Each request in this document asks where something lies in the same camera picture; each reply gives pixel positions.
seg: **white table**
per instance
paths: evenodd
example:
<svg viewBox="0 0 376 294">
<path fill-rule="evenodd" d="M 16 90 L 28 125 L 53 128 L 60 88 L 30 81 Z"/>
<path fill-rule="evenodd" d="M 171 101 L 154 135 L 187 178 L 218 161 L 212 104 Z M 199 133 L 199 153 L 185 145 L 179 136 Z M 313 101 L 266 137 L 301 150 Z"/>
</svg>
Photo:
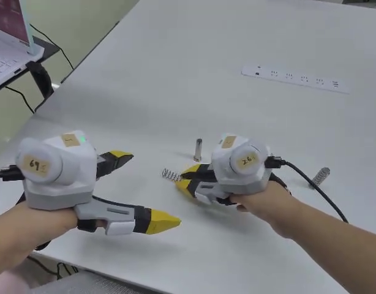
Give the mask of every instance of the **white table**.
<svg viewBox="0 0 376 294">
<path fill-rule="evenodd" d="M 345 81 L 349 95 L 240 74 L 257 62 Z M 95 195 L 168 211 L 179 228 L 106 237 L 73 230 L 41 253 L 167 293 L 345 293 L 294 242 L 233 207 L 190 202 L 160 177 L 204 161 L 223 132 L 259 138 L 323 183 L 350 222 L 376 232 L 376 10 L 314 1 L 142 0 L 33 116 L 27 136 L 84 130 L 100 153 L 135 154 Z M 294 195 L 334 211 L 294 172 Z M 0 213 L 21 183 L 0 183 Z"/>
</svg>

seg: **metal bolt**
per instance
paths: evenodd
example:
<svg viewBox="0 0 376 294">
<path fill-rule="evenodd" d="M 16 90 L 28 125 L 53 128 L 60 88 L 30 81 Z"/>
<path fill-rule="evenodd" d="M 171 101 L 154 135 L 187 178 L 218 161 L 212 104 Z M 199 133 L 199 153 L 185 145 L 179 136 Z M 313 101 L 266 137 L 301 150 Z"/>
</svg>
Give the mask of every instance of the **metal bolt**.
<svg viewBox="0 0 376 294">
<path fill-rule="evenodd" d="M 195 148 L 195 155 L 194 155 L 194 161 L 201 161 L 201 145 L 203 143 L 202 139 L 196 140 L 196 148 Z"/>
</svg>

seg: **laptop screen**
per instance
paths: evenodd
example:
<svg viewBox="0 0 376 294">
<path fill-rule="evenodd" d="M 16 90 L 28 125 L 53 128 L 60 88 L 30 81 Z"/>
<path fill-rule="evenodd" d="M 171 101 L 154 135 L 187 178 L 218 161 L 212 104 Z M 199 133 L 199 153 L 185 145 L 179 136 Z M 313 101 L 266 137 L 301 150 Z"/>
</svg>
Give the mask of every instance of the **laptop screen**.
<svg viewBox="0 0 376 294">
<path fill-rule="evenodd" d="M 0 30 L 29 45 L 20 0 L 0 0 Z"/>
</svg>

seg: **finger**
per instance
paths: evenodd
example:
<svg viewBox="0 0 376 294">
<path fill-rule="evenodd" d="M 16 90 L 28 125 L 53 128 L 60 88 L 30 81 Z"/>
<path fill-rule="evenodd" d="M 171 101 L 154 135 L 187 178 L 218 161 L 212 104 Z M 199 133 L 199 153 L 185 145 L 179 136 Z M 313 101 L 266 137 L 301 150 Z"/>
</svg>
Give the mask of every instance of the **finger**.
<svg viewBox="0 0 376 294">
<path fill-rule="evenodd" d="M 248 212 L 248 209 L 245 208 L 244 205 L 238 205 L 237 206 L 237 210 L 242 212 L 242 213 L 247 213 Z"/>
<path fill-rule="evenodd" d="M 97 228 L 106 228 L 108 225 L 108 222 L 103 220 L 103 219 L 98 219 L 96 222 L 96 227 Z"/>
<path fill-rule="evenodd" d="M 230 195 L 230 201 L 233 203 L 241 203 L 242 199 L 243 199 L 242 195 L 235 195 L 235 194 Z"/>
</svg>

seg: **human hand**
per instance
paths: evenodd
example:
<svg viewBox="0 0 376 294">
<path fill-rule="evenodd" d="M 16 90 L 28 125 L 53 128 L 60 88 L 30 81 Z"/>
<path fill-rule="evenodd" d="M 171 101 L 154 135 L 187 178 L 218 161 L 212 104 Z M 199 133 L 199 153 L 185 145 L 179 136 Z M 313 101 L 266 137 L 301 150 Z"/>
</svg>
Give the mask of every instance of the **human hand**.
<svg viewBox="0 0 376 294">
<path fill-rule="evenodd" d="M 275 181 L 269 181 L 263 192 L 253 195 L 232 195 L 230 200 L 239 203 L 237 210 L 250 212 L 263 219 L 284 238 L 290 237 L 286 224 L 298 215 L 302 204 Z"/>
<path fill-rule="evenodd" d="M 10 253 L 7 267 L 21 263 L 37 246 L 51 241 L 77 226 L 72 208 L 45 211 L 29 208 L 22 202 L 0 216 L 0 236 Z M 103 227 L 104 221 L 97 221 Z"/>
</svg>

